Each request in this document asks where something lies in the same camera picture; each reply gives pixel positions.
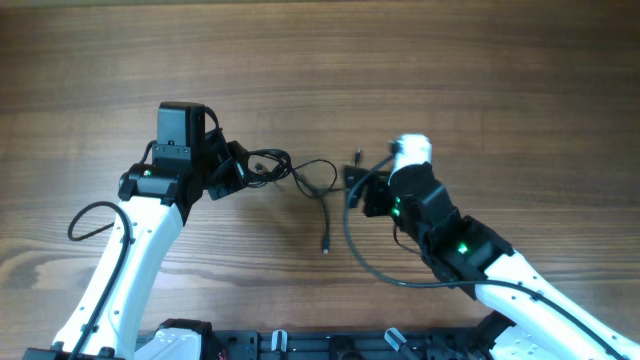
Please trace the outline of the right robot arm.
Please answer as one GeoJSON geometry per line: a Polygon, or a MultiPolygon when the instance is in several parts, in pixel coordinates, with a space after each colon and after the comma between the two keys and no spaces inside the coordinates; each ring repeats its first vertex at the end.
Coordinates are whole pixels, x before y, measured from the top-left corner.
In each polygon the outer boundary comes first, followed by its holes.
{"type": "Polygon", "coordinates": [[[389,216],[419,247],[434,287],[463,290],[491,308],[452,352],[463,359],[636,359],[638,343],[550,285],[512,245],[461,216],[429,162],[392,173],[347,166],[345,208],[389,216]]]}

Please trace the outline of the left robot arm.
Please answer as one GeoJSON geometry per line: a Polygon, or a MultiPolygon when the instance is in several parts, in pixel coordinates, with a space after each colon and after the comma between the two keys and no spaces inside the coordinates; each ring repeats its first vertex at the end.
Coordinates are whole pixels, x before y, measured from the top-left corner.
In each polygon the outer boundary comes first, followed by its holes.
{"type": "Polygon", "coordinates": [[[47,349],[27,359],[221,359],[224,346],[208,322],[169,319],[153,339],[138,331],[161,264],[203,196],[217,200],[242,189],[243,174],[221,129],[208,131],[215,112],[189,102],[159,106],[157,138],[120,179],[111,235],[79,304],[47,349]]]}

